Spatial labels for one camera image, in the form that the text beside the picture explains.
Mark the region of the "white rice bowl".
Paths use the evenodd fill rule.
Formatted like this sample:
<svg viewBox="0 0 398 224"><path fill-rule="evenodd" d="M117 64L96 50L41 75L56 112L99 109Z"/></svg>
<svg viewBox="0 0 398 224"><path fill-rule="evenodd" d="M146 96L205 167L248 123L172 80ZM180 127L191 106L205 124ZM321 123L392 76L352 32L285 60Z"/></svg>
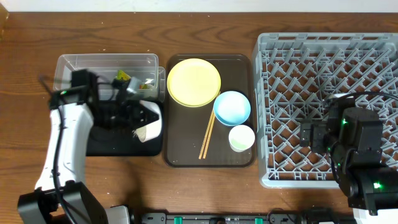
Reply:
<svg viewBox="0 0 398 224"><path fill-rule="evenodd" d="M132 132L133 136L137 137L140 142L147 142L161 134L163 124L162 113L157 103L140 100L139 104L157 115L155 121L150 121L149 124L137 128Z"/></svg>

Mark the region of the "white tissue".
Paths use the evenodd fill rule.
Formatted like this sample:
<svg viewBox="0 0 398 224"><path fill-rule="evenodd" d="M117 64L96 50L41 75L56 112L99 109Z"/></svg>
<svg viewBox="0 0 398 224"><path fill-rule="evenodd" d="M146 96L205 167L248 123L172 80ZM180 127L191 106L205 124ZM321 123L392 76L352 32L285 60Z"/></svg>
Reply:
<svg viewBox="0 0 398 224"><path fill-rule="evenodd" d="M154 79L148 78L139 85L140 90L151 90L154 88Z"/></svg>

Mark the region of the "white cup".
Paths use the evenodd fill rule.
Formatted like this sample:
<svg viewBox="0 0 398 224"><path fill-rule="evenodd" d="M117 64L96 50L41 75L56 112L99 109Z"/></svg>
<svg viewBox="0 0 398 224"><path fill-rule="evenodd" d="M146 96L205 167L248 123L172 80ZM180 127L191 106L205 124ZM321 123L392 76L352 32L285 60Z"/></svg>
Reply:
<svg viewBox="0 0 398 224"><path fill-rule="evenodd" d="M235 152L243 152L254 144L254 131L246 125L238 125L231 129L228 135L231 149Z"/></svg>

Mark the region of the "green snack wrapper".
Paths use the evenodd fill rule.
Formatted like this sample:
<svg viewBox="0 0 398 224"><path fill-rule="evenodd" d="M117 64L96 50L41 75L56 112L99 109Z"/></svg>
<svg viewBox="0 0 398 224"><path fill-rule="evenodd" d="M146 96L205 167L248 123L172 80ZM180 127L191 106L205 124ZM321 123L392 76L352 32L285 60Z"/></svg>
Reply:
<svg viewBox="0 0 398 224"><path fill-rule="evenodd" d="M131 77L126 72L124 72L123 70L118 70L115 79L119 80L119 81L126 82L126 81L129 81L131 79Z"/></svg>

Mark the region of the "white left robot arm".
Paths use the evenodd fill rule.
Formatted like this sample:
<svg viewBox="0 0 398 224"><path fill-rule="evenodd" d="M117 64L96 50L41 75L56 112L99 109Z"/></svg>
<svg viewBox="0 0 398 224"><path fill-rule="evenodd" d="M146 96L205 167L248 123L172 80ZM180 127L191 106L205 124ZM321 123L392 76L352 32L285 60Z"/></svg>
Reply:
<svg viewBox="0 0 398 224"><path fill-rule="evenodd" d="M104 208L85 185L85 160L94 125L129 128L131 138L148 142L160 136L162 112L151 101L53 103L45 165L32 193L19 197L24 223L130 223L125 205Z"/></svg>

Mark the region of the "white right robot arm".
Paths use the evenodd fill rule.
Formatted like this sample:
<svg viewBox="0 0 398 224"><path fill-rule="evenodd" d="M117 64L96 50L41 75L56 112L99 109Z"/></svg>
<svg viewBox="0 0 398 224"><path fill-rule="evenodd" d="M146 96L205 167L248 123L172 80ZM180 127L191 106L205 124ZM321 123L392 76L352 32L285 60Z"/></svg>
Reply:
<svg viewBox="0 0 398 224"><path fill-rule="evenodd" d="M397 171L382 162L379 115L358 107L332 112L327 121L300 123L300 146L328 154L356 223L397 223Z"/></svg>

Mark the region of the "black waste tray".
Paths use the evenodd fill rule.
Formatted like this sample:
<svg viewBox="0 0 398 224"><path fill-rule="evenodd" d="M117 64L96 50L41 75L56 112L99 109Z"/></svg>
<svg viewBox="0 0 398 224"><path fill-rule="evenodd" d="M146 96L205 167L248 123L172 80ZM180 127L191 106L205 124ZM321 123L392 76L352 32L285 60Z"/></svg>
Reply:
<svg viewBox="0 0 398 224"><path fill-rule="evenodd" d="M157 103L162 113L162 106ZM133 136L135 129L105 129L93 126L87 144L87 156L156 156L162 149L163 124L161 134L147 142L140 142Z"/></svg>

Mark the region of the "clear plastic waste bin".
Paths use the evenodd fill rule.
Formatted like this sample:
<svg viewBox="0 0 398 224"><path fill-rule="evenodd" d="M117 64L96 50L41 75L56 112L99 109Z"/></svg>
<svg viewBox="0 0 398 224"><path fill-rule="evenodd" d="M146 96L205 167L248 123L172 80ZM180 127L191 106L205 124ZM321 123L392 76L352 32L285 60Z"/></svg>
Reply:
<svg viewBox="0 0 398 224"><path fill-rule="evenodd" d="M64 54L58 58L55 70L54 90L70 88L72 72L88 69L99 76L99 82L111 82L118 70L130 77L154 79L154 88L139 90L135 98L164 102L165 69L159 65L156 54Z"/></svg>

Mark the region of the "grey dishwasher rack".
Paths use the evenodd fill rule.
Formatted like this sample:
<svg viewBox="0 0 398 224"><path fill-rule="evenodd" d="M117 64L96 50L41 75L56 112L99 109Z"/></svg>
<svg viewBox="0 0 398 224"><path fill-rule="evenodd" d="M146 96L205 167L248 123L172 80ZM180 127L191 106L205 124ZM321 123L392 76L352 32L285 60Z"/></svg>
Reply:
<svg viewBox="0 0 398 224"><path fill-rule="evenodd" d="M300 122L325 121L325 101L358 93L384 123L382 162L397 167L395 33L263 33L252 55L259 181L268 189L335 189L327 156L301 147Z"/></svg>

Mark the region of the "brown serving tray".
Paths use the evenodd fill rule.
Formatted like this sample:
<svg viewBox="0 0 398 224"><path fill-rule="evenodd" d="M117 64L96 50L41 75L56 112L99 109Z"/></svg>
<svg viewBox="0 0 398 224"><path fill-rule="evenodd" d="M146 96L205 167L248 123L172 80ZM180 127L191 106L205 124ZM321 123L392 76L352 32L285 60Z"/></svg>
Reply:
<svg viewBox="0 0 398 224"><path fill-rule="evenodd" d="M253 77L250 60L241 54L177 54L166 67L169 73L178 62L200 58L212 63L221 76L221 92L238 91L253 102ZM205 159L199 159L213 103L199 108L178 104L167 95L164 102L164 159L174 168L180 167L247 167L255 160L256 146L235 152L228 141L230 127L216 120Z"/></svg>

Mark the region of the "yellow plate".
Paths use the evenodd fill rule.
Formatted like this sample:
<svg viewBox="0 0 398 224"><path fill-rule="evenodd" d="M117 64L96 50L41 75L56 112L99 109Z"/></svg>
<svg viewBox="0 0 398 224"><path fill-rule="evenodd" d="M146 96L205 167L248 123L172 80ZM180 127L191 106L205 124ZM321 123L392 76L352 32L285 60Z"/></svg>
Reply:
<svg viewBox="0 0 398 224"><path fill-rule="evenodd" d="M167 90L178 104L196 108L213 101L221 89L221 76L210 62L189 58L169 71Z"/></svg>

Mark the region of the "light blue bowl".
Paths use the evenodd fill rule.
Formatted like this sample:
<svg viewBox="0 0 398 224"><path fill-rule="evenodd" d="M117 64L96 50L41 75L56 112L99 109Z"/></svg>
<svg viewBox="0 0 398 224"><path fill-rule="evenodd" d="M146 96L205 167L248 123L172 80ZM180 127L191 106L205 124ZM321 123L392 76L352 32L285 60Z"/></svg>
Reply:
<svg viewBox="0 0 398 224"><path fill-rule="evenodd" d="M251 114L248 98L238 91L221 93L213 104L216 119L225 126L243 124Z"/></svg>

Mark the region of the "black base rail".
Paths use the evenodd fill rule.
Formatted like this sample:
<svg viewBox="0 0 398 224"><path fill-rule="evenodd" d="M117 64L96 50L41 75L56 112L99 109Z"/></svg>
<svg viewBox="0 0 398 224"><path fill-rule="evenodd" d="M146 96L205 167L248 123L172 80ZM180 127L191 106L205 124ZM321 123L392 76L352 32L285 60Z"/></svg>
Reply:
<svg viewBox="0 0 398 224"><path fill-rule="evenodd" d="M267 215L210 215L210 214L166 214L146 213L135 223L143 224L356 224L352 216L338 215L328 209L306 210L298 214L282 210Z"/></svg>

